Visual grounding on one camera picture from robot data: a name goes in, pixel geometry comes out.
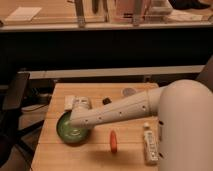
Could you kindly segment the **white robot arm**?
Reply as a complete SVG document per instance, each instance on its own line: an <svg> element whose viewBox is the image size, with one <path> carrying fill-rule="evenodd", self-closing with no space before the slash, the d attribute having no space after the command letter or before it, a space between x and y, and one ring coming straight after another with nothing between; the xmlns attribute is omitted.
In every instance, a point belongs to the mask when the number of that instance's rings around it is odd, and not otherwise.
<svg viewBox="0 0 213 171"><path fill-rule="evenodd" d="M158 171L213 171L213 91L178 80L102 107L74 112L75 127L158 118Z"/></svg>

